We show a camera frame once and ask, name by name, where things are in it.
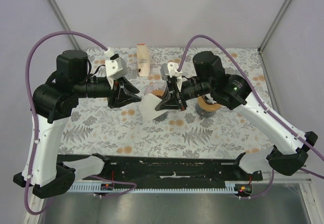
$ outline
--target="gray floor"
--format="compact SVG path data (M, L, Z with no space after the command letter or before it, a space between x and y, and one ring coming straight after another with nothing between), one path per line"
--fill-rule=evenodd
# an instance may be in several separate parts
M265 186L254 185L254 192ZM215 194L127 194L100 200L92 194L56 197L39 224L310 223L298 185L274 185L266 196L238 200Z

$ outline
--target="metal frame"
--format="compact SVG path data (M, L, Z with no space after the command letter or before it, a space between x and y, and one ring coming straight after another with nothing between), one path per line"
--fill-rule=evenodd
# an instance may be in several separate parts
M47 0L52 11L54 12L57 20L59 21L63 30L71 31L66 19L64 18L60 8L58 7L55 0ZM77 43L76 39L72 35L68 35L69 41L71 42L74 49L81 50L79 44Z
M50 5L51 9L53 10L56 18L58 19L60 25L62 26L62 29L70 30L70 27L69 27L66 19L64 18L60 8L58 7L56 1L55 0L47 0L47 1ZM266 65L265 65L263 57L262 57L262 53L263 53L265 47L267 46L270 38L272 37L273 33L275 32L276 28L278 27L278 24L280 23L282 17L286 13L291 2L292 2L292 0L285 0L283 2L278 14L276 15L274 21L272 22L269 30L267 31L267 33L265 35L265 38L263 39L263 41L258 49L259 54L260 54L260 62L261 62L261 66L262 66L262 69L263 69L263 72L265 75L265 80L266 80L266 84L268 87L268 92L269 92L269 96L271 99L272 107L279 114L281 114L279 103L277 102L277 96L272 88L271 81L270 81L269 75L267 73ZM72 46L75 49L80 50L80 46L77 43L76 39L71 35L69 35L68 38L69 38L69 41L71 42ZM268 182L269 178L270 178L270 173L269 174L265 173L264 180L260 181L259 183ZM305 206L306 206L307 212L309 214L311 223L312 224L324 223L322 210L318 205L318 201L315 201L315 199L317 197L312 191L313 186L311 185L311 179L308 174L306 174L304 172L298 172L297 174L295 174L292 177L285 177L281 174L276 173L274 183L281 183L281 184L299 183L301 192L302 192L302 197L304 199ZM31 196L30 204L33 205L34 210L41 209L41 207L43 206L43 202L44 202L44 200L41 200L34 195ZM26 213L24 223L28 223L28 224L35 223L36 224L38 222L38 219L39 219L39 216L32 216L29 213Z
M265 47L267 46L270 38L272 37L274 31L276 30L280 20L282 19L282 17L284 16L284 14L287 11L287 8L289 7L289 5L291 4L292 0L285 0L281 6L281 8L279 9L278 14L276 15L275 19L273 20L267 34L265 35L260 48L259 48L259 52L260 54L262 54L262 52L264 51Z

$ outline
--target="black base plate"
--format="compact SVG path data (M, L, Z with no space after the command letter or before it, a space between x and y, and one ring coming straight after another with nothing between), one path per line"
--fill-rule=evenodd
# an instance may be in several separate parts
M88 155L58 155L57 161L76 161ZM233 160L225 159L188 159L188 158L148 158L106 156L110 162L105 163L100 176L116 181L135 182L137 189L209 189L224 188L225 181L263 180L261 172L246 174ZM161 176L190 176L181 178L161 178ZM132 186L116 184L115 188Z

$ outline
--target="gray leaf pattern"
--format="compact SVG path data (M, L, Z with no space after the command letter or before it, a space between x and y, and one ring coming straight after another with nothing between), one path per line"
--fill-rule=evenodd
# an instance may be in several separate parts
M126 61L126 78L139 90L139 96L153 83L165 83L160 66L166 62L179 63L183 48L149 48L151 69L149 77L139 77L136 48L116 48ZM239 74L217 48L190 48L183 73L195 76L193 56L212 51L220 56L227 73ZM259 55L256 49L227 49L249 76L262 98L271 104ZM104 51L87 50L93 71L103 64ZM105 76L105 69L98 76ZM255 152L272 145L269 139L249 121L221 107L209 119L199 119L195 112L197 99L187 101L186 111L169 111L162 122L143 121L138 103L122 108L108 108L107 98L80 99L64 129L59 153L127 155L142 157L236 158L242 152Z
M97 121L97 118L95 118L94 116L90 116L88 117L87 120L84 120L83 123L84 125L90 126L92 124L94 124Z
M186 119L186 122L191 124L195 121L196 116L193 115L192 113L186 113L186 115L184 116L184 118Z

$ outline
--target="white paper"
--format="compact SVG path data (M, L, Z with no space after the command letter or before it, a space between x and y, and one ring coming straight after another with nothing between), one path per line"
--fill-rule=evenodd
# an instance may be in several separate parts
M148 93L142 98L139 105L139 110L144 120L151 121L168 111L168 110L155 111L155 107L161 101L162 100L160 98L154 96L152 93Z

